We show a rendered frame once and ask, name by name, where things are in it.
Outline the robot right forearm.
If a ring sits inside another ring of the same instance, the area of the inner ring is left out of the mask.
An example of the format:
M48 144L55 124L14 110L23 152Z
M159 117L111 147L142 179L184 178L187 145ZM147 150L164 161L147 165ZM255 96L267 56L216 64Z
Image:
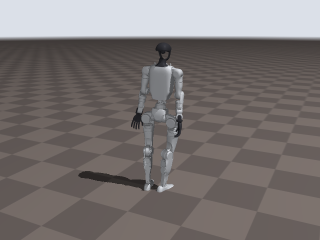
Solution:
M181 92L180 100L176 100L176 107L175 107L175 118L178 120L178 115L181 115L181 119L183 119L182 113L183 113L183 103L184 103L184 92Z

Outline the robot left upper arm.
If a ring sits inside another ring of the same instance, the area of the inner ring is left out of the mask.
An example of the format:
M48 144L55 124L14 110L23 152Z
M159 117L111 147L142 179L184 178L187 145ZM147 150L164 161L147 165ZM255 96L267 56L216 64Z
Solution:
M148 83L149 83L149 69L150 66L144 66L142 68L142 77L141 77L141 89L140 89L140 93L144 94L144 95L148 95L150 90L147 87Z

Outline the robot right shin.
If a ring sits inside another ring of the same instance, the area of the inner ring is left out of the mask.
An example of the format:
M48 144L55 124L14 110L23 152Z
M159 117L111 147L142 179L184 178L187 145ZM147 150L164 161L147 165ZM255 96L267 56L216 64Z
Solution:
M160 186L166 187L169 173L172 168L174 154L171 151L166 153L165 159L162 159L160 162L160 171L161 171L161 182Z

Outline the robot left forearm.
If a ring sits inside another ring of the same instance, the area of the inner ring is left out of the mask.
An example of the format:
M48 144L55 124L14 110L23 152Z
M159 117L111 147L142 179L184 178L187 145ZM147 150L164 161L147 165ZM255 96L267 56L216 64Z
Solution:
M145 105L144 105L144 103L145 103L145 101L146 101L146 95L145 94L142 94L141 93L141 90L140 90L140 92L139 92L139 100L138 100L138 110L137 110L137 113L142 113L143 112L143 108L145 107Z

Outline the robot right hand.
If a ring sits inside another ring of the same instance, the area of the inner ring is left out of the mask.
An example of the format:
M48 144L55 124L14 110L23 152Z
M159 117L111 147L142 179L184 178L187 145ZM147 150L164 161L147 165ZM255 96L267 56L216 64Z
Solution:
M178 124L177 124L177 130L176 130L175 132L178 131L178 133L174 136L175 138L177 138L177 137L180 136L180 134L181 134L182 121L183 121L183 120L182 120L182 116L181 116L181 115L178 115L176 121L178 122Z

